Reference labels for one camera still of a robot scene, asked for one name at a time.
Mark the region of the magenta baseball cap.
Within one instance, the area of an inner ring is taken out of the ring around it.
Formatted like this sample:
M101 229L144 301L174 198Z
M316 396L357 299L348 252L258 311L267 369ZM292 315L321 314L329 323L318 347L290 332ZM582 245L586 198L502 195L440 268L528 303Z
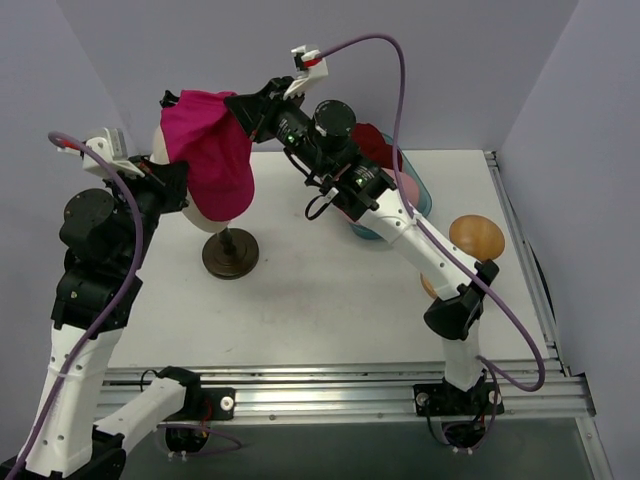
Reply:
M183 90L161 111L159 129L168 160L188 165L187 188L208 221L225 222L251 205L255 183L252 143L225 101L231 91Z

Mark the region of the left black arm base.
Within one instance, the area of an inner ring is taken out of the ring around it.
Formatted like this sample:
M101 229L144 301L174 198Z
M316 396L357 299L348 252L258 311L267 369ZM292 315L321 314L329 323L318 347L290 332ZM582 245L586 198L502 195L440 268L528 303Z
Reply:
M200 388L195 394L188 393L185 406L170 415L165 424L189 424L187 427L167 427L164 442L171 452L199 454L211 434L204 431L214 421L230 421L234 418L236 390L231 387Z

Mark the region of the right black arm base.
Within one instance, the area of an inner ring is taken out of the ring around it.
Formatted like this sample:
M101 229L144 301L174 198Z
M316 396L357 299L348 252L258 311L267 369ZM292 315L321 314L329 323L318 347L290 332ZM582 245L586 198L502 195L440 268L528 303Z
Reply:
M431 437L454 452L473 453L485 441L497 416L505 413L494 383L480 379L466 392L446 381L414 384L414 407Z

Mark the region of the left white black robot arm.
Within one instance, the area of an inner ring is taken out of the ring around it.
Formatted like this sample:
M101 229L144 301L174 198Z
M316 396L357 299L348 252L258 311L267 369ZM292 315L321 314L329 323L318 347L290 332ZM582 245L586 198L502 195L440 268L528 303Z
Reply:
M142 282L140 269L163 215L189 206L184 161L161 163L127 154L119 130L79 141L52 132L103 188L74 195L59 232L64 272L52 310L51 354L38 411L5 479L116 479L128 454L161 423L193 433L211 404L200 376L166 367L138 396L102 420L94 417L113 351L128 325Z

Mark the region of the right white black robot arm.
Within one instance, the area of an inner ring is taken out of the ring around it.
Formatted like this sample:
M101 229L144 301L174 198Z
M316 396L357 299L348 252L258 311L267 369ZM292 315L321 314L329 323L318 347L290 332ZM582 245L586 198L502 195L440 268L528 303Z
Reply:
M375 232L430 282L436 298L424 321L443 343L444 400L455 412L469 411L480 400L477 383L483 375L477 322L498 266L466 254L404 205L398 181L354 141L356 116L347 104L326 100L307 115L302 102L286 97L283 79L276 78L224 104L251 141L278 140L325 203Z

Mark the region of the cream fabric mannequin head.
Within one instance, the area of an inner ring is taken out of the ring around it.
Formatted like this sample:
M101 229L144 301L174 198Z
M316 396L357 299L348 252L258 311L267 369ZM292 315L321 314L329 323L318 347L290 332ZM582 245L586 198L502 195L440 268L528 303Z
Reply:
M160 126L156 127L153 135L152 162L160 165L170 164L164 133ZM199 230L215 235L229 226L229 220L213 221L205 217L195 204L190 191L186 193L186 200L188 205L182 210L182 214Z

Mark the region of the dark red cap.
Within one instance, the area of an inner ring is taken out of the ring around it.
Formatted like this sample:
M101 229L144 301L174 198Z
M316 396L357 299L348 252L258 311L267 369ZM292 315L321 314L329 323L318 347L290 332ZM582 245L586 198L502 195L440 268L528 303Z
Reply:
M382 132L370 123L357 123L352 138L362 153L378 166L393 169L393 149Z

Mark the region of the dark round mannequin stand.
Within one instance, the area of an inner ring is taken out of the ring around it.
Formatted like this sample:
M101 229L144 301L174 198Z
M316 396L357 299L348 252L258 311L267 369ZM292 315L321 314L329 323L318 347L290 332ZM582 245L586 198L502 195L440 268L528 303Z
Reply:
M206 270L223 280L239 279L249 274L259 260L256 238L240 228L225 228L210 237L202 249Z

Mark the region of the light pink cap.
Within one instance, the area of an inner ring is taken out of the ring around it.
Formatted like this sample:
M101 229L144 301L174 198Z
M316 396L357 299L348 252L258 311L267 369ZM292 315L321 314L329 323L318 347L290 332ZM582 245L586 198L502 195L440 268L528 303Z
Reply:
M407 200L417 207L420 201L420 187L416 181L408 174L401 172L396 178L396 183L403 186Z

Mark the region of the teal transparent plastic tray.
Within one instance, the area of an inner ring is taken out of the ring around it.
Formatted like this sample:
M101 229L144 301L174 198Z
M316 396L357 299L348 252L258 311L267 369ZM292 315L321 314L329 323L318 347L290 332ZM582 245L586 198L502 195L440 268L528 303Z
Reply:
M385 133L382 133L382 134L387 140L387 142L392 146L393 138ZM432 209L431 195L427 190L426 186L424 185L424 183L422 182L422 180L419 178L416 170L414 169L413 165L411 164L411 162L409 161L409 159L407 158L407 156L405 155L405 153L401 148L398 148L397 156L398 156L398 166L399 166L400 172L404 172L409 176L411 176L420 187L420 201L419 201L419 205L415 208L423 216L427 216ZM383 169L390 175L394 175L393 169L392 170L385 169L385 168Z

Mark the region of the wooden egg-shaped hat stand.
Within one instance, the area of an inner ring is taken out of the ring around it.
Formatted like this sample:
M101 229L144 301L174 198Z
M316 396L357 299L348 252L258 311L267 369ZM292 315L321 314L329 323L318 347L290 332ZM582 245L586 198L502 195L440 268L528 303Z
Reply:
M447 239L445 245L464 252L476 261L496 260L505 250L506 240L500 227L491 219L469 214L456 218L446 229L435 234L438 240Z

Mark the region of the aluminium front rail frame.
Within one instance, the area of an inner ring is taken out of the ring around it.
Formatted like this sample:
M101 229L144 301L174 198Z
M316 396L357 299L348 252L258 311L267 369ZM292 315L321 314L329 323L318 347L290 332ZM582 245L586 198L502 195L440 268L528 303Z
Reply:
M541 390L502 384L505 411L488 446L512 479L524 475L526 460L559 477L567 446L585 455L586 477L609 478L588 383L564 363L495 161L479 150L408 157L433 198L436 227L477 213L504 231L495 287L545 360ZM430 300L417 272L385 244L356 237L335 211L305 220L312 191L282 154L258 152L252 164L256 198L238 224L259 242L258 266L239 280L212 277L201 259L206 235L180 214L165 216L94 415L113 416L136 399L147 368L176 365L200 372L208 389L235 390L236 426L422 425L413 388L441 380L444 354L422 320Z

